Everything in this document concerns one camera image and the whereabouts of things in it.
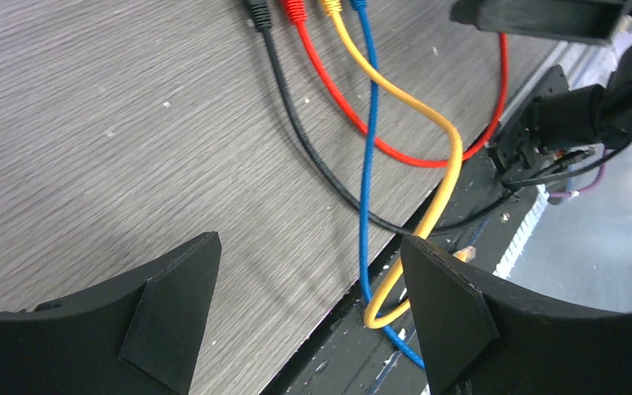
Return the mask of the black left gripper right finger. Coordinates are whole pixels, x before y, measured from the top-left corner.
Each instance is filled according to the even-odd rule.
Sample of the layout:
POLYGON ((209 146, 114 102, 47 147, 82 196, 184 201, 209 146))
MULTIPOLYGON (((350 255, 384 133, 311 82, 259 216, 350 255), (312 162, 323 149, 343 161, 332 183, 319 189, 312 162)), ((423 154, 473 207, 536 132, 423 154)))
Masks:
POLYGON ((632 394, 632 313, 536 293, 416 236, 401 259, 433 394, 632 394))

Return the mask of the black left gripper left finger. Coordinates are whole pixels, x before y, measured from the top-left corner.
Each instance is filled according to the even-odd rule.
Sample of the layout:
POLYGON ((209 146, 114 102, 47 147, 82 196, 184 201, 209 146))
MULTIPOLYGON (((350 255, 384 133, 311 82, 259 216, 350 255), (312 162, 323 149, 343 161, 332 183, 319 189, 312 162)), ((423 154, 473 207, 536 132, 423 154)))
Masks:
POLYGON ((0 312, 0 394, 186 394, 222 246, 207 232, 84 290, 0 312))

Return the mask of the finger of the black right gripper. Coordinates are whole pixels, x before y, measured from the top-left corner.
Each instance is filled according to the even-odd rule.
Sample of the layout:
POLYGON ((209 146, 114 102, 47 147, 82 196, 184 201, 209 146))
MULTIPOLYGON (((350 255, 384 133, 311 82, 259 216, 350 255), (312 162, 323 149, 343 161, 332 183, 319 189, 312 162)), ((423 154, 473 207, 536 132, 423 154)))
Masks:
POLYGON ((450 20, 478 30, 583 44, 607 43, 632 1, 456 1, 450 20))

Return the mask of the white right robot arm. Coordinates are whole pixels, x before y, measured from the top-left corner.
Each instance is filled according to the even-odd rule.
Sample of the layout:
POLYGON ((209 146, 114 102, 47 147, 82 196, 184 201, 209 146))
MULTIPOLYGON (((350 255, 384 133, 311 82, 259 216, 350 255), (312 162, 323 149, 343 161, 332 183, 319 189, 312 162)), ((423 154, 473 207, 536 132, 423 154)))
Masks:
MULTIPOLYGON (((620 26, 632 26, 632 1, 457 1, 450 18, 483 31, 604 45, 620 26)), ((592 144, 613 154, 623 151, 632 142, 632 45, 605 86, 530 96, 501 136, 495 163, 501 183, 513 192, 581 175, 603 163, 564 173, 553 164, 521 180, 513 170, 522 154, 592 144)))

